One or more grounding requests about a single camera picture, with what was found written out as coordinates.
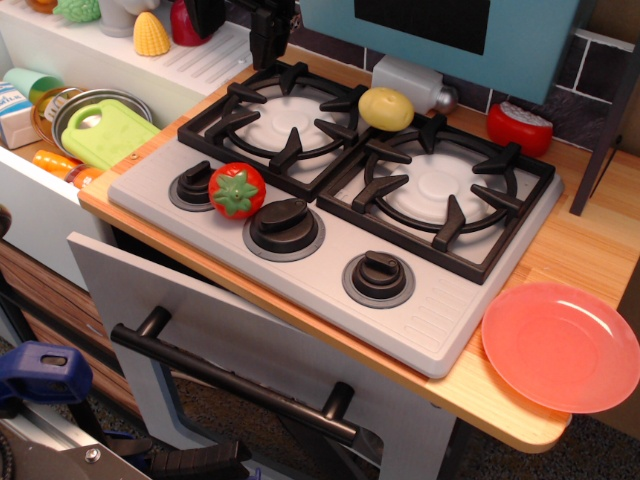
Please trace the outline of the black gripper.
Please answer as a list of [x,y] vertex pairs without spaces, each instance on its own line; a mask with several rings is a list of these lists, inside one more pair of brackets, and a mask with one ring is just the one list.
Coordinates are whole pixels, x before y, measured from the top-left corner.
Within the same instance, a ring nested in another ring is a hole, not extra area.
[[231,0],[250,18],[250,50],[256,71],[272,66],[285,52],[290,30],[300,27],[294,0]]

